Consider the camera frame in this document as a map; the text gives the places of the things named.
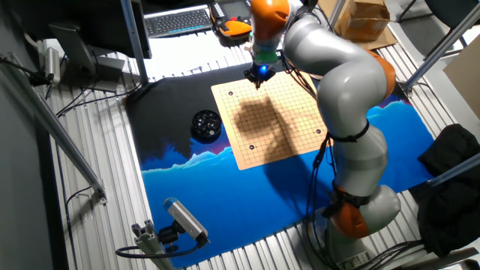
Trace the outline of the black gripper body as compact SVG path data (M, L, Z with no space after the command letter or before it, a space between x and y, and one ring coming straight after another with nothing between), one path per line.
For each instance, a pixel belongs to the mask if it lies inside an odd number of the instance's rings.
M244 76L251 83L264 83L270 80L276 74L276 70L271 65L252 64L244 72Z

